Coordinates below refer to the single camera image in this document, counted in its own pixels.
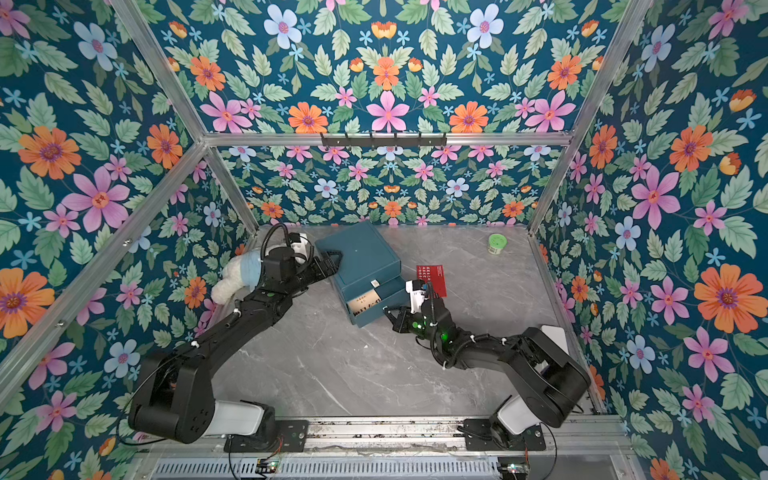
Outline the teal drawer cabinet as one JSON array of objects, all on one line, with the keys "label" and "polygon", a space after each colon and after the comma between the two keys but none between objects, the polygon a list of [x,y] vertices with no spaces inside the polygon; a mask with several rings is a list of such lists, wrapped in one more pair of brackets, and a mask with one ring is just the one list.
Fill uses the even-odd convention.
[{"label": "teal drawer cabinet", "polygon": [[341,295],[345,284],[359,279],[390,279],[401,274],[401,260],[369,222],[345,227],[316,242],[320,251],[340,251],[343,259],[332,280]]}]

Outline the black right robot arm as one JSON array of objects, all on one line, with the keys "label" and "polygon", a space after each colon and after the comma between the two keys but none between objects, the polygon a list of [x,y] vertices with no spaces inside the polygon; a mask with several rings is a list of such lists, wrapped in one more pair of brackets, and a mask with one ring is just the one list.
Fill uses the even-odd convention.
[{"label": "black right robot arm", "polygon": [[465,435],[508,449],[536,426],[558,428],[580,408],[591,387],[588,372],[568,353],[564,329],[543,325],[498,337],[459,327],[432,284],[406,283],[408,306],[386,307],[392,330],[412,334],[444,369],[501,372],[515,394],[490,416],[482,430],[461,427]]}]

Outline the green lidded small cup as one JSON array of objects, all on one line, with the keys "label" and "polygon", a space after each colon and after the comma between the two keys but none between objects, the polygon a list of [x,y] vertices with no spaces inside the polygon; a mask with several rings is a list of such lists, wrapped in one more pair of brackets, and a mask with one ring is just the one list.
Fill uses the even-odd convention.
[{"label": "green lidded small cup", "polygon": [[502,234],[494,233],[488,237],[488,252],[492,255],[501,254],[507,245],[508,239]]}]

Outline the red postcard white text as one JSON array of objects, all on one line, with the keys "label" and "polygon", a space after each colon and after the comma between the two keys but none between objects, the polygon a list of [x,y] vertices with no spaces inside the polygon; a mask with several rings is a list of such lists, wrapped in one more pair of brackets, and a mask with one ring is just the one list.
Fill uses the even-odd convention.
[{"label": "red postcard white text", "polygon": [[424,283],[430,283],[436,295],[447,296],[445,271],[442,265],[417,265],[416,276]]}]

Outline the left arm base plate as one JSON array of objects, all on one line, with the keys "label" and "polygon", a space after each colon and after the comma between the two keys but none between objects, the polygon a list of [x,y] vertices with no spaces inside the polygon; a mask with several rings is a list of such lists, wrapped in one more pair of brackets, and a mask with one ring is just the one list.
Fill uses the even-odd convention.
[{"label": "left arm base plate", "polygon": [[268,420],[253,435],[232,435],[226,440],[224,451],[233,454],[303,452],[309,425],[307,420]]}]

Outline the aluminium front rail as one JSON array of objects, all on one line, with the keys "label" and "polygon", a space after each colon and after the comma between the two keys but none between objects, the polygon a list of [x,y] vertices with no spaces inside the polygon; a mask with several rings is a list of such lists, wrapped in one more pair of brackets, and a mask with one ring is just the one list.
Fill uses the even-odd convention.
[{"label": "aluminium front rail", "polygon": [[466,447],[459,431],[461,416],[316,416],[305,419],[308,426],[290,433],[277,446],[259,452],[225,452],[222,435],[204,437],[189,445],[158,443],[133,460],[136,466],[165,459],[235,460],[239,457],[321,458],[352,457],[634,457],[635,449],[615,415],[573,415],[559,428],[542,427],[525,434],[518,446],[503,450],[490,443],[480,450]]}]

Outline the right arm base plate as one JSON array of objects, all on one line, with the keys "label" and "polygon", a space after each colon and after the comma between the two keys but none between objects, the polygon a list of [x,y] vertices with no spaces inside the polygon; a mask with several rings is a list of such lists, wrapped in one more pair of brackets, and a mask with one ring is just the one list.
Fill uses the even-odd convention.
[{"label": "right arm base plate", "polygon": [[545,451],[546,440],[541,427],[529,427],[521,434],[508,432],[490,419],[464,419],[457,427],[468,451]]}]

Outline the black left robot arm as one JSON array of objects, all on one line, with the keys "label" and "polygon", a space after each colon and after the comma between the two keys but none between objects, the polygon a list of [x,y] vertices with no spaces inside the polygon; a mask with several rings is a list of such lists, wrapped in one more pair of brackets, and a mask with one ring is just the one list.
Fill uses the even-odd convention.
[{"label": "black left robot arm", "polygon": [[273,408],[219,400],[212,379],[244,345],[277,324],[296,297],[334,276],[342,259],[342,252],[318,250],[282,223],[272,226],[261,248],[230,260],[212,288],[211,299],[219,305],[250,290],[232,312],[190,343],[144,357],[127,413],[129,427],[184,444],[221,435],[273,442]]}]

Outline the white teddy bear blue shirt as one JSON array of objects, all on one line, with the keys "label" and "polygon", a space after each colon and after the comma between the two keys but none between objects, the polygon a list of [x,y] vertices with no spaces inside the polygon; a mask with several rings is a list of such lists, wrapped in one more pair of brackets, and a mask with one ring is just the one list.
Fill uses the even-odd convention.
[{"label": "white teddy bear blue shirt", "polygon": [[267,276],[259,251],[249,251],[232,258],[222,270],[221,278],[212,287],[211,298],[219,305],[226,304],[239,290],[249,287],[276,287],[278,280]]}]

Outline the teal top drawer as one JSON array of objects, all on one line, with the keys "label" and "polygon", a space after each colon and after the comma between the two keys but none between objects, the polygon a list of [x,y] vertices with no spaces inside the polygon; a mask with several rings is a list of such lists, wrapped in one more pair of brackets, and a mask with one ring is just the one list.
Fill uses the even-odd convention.
[{"label": "teal top drawer", "polygon": [[381,299],[386,299],[400,291],[403,291],[404,288],[405,280],[400,275],[394,276],[390,279],[374,279],[373,277],[365,277],[355,282],[343,285],[341,288],[341,296],[345,301],[349,301],[373,291]]}]

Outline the cream postcard red text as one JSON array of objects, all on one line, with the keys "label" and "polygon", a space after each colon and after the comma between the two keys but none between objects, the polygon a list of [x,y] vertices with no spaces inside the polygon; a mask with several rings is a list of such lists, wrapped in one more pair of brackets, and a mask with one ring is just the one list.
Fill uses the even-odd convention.
[{"label": "cream postcard red text", "polygon": [[375,290],[370,290],[365,294],[350,300],[347,305],[353,316],[359,316],[380,302],[381,297],[379,294]]}]

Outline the teal drawer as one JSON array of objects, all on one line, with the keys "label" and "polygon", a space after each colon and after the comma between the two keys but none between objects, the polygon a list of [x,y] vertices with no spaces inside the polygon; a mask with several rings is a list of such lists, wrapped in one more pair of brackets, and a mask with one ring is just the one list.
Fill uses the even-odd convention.
[{"label": "teal drawer", "polygon": [[373,291],[381,299],[386,299],[400,291],[403,291],[404,288],[405,280],[400,275],[394,276],[390,279],[374,279],[373,277],[365,277],[355,282],[343,285],[341,288],[341,296],[345,301],[349,301]]},{"label": "teal drawer", "polygon": [[409,294],[405,282],[393,280],[353,297],[347,302],[350,321],[357,327],[365,327],[381,317],[387,309],[408,306]]}]

